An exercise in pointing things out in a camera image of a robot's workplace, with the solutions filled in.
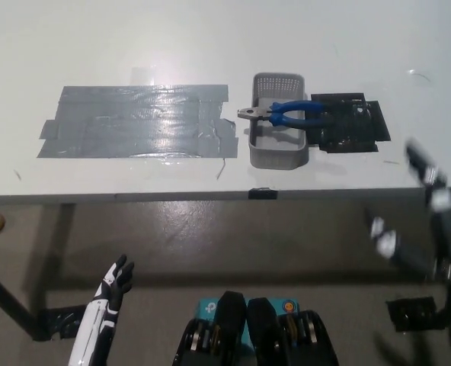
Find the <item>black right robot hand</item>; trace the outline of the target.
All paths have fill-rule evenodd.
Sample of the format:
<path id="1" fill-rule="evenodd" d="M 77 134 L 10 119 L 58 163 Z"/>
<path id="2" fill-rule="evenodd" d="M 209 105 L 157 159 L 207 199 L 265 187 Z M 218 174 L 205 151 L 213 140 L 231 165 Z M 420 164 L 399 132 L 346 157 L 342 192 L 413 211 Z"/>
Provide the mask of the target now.
<path id="1" fill-rule="evenodd" d="M 401 235 L 389 228 L 384 219 L 369 211 L 365 212 L 366 225 L 375 250 L 384 259 L 446 286 L 442 309 L 437 309 L 431 297 L 389 301 L 388 312 L 396 331 L 446 329 L 451 341 L 451 189 L 446 176 L 415 141 L 406 143 L 405 152 L 411 170 L 424 188 L 425 207 L 435 243 L 434 257 L 428 258 L 419 247 L 403 242 Z"/>

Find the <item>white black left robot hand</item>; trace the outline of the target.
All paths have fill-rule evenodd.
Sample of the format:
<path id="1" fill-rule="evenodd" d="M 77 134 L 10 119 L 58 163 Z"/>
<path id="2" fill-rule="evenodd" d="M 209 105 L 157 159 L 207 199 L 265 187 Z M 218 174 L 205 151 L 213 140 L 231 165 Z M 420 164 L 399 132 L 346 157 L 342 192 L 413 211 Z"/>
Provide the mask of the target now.
<path id="1" fill-rule="evenodd" d="M 120 256 L 102 278 L 85 308 L 78 328 L 70 365 L 105 365 L 114 340 L 124 295 L 132 288 L 134 263 Z"/>

